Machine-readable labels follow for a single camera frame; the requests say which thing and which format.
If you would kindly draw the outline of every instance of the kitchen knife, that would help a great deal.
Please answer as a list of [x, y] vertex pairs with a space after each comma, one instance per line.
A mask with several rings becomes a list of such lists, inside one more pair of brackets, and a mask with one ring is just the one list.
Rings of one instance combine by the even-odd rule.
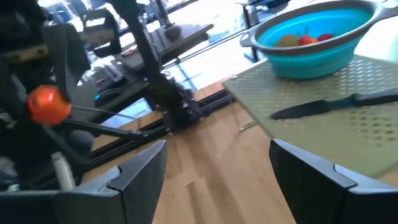
[[398, 101], [398, 87], [364, 94], [353, 93], [347, 98], [335, 101], [317, 100], [297, 106], [292, 106], [290, 108], [275, 112], [271, 115], [271, 119], [301, 118], [304, 116], [327, 113], [331, 110], [338, 110], [353, 106], [360, 107], [379, 105], [395, 101]]

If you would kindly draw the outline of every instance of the table surface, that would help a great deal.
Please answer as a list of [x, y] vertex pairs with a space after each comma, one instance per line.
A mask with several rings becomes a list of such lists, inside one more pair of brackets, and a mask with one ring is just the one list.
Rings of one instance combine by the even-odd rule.
[[[338, 99], [352, 92], [398, 86], [398, 17], [378, 22], [360, 41], [349, 67], [333, 76], [307, 82], [276, 78], [263, 60], [224, 86], [273, 138], [283, 139], [370, 177], [398, 164], [398, 104], [332, 111], [285, 121], [269, 115], [319, 99]], [[370, 59], [368, 57], [388, 60]]]
[[[144, 96], [142, 93], [148, 87], [148, 83], [145, 82], [140, 75], [126, 70], [117, 62], [113, 61], [111, 63], [119, 72], [124, 75], [124, 78], [127, 80], [127, 84], [123, 87], [122, 93], [105, 105], [97, 108], [95, 106], [95, 96], [97, 95], [95, 82], [97, 81], [97, 75], [93, 75], [88, 81], [78, 86], [75, 90], [72, 99], [74, 105], [118, 113]], [[71, 114], [76, 119], [94, 123], [102, 123], [106, 119], [112, 117], [111, 114], [103, 113], [101, 111], [87, 111], [76, 108], [72, 108]]]
[[[167, 55], [169, 52], [177, 50], [186, 43], [201, 37], [204, 33], [214, 27], [213, 24], [181, 24], [179, 26], [182, 28], [181, 37], [173, 42], [166, 38], [163, 27], [158, 29], [159, 32], [151, 32], [151, 36], [154, 39], [154, 45], [161, 56]], [[135, 43], [125, 46], [123, 50], [126, 50], [133, 45], [135, 45]], [[120, 55], [115, 55], [114, 57], [131, 70], [139, 70], [144, 66], [144, 61], [142, 60], [140, 53], [132, 54], [129, 57], [122, 57]]]

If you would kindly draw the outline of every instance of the cable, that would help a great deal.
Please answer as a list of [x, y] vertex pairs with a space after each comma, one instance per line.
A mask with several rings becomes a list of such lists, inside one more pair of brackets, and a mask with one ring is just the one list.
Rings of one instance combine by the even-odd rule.
[[[63, 76], [65, 76], [65, 93], [64, 94], [66, 94], [66, 96], [63, 96], [63, 97], [67, 97], [67, 99], [69, 99], [69, 88], [68, 88], [68, 84], [69, 84], [69, 80], [68, 80], [68, 40], [67, 40], [67, 35], [66, 35], [66, 33], [65, 33], [65, 31], [63, 32], [63, 40], [64, 40], [64, 42], [65, 42], [65, 63], [64, 63], [64, 66], [65, 66], [65, 72], [63, 73]], [[55, 74], [55, 83], [58, 85], [58, 83], [57, 83], [57, 74]]]
[[[195, 101], [195, 100], [187, 93], [187, 91], [189, 91], [189, 90], [181, 90], [180, 88], [177, 87], [177, 91], [180, 93], [180, 95], [183, 96], [184, 99], [188, 99], [189, 101]], [[205, 113], [203, 113], [202, 111], [198, 111], [198, 110], [196, 110], [195, 108], [191, 108], [191, 107], [190, 107], [190, 109], [191, 109], [193, 112], [199, 114], [199, 115], [202, 116], [202, 117], [206, 117], [206, 118], [209, 117], [209, 116], [213, 113], [213, 111], [211, 110], [211, 106], [210, 106], [209, 104], [204, 103], [204, 102], [201, 102], [201, 103], [200, 103], [200, 102], [197, 102], [197, 103], [198, 103], [198, 105], [199, 105], [199, 104], [205, 105], [205, 106], [203, 107], [203, 109], [209, 109], [210, 112], [209, 112], [208, 114], [205, 114]]]
[[124, 115], [124, 114], [114, 113], [114, 112], [110, 112], [110, 111], [102, 110], [102, 109], [98, 109], [98, 108], [87, 108], [87, 107], [84, 107], [84, 106], [76, 106], [76, 105], [72, 105], [72, 108], [79, 109], [79, 110], [102, 112], [102, 113], [107, 113], [107, 114], [111, 114], [111, 115], [114, 115], [114, 116], [121, 116], [121, 117], [124, 117], [124, 118], [137, 120], [137, 118], [135, 118], [133, 116], [128, 116], [128, 115]]

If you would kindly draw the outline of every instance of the wooden floor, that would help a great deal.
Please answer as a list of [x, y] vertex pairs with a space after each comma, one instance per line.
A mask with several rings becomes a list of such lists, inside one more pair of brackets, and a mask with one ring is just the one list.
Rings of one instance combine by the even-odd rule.
[[[268, 158], [269, 137], [258, 126], [238, 131], [239, 125], [250, 121], [242, 107], [233, 104], [181, 133], [163, 138], [168, 142], [169, 160], [154, 223], [295, 223]], [[111, 140], [102, 136], [97, 145]], [[85, 181], [139, 150], [92, 170]]]

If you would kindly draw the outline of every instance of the collapsible colander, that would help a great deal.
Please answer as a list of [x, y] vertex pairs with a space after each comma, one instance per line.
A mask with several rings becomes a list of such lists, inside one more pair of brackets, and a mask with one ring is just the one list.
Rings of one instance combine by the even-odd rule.
[[[241, 45], [265, 53], [274, 73], [280, 77], [320, 77], [347, 66], [355, 47], [371, 26], [396, 15], [398, 7], [386, 8], [379, 2], [323, 2], [264, 21], [242, 36]], [[304, 32], [312, 37], [333, 34], [334, 38], [304, 46], [274, 47], [282, 36]]]

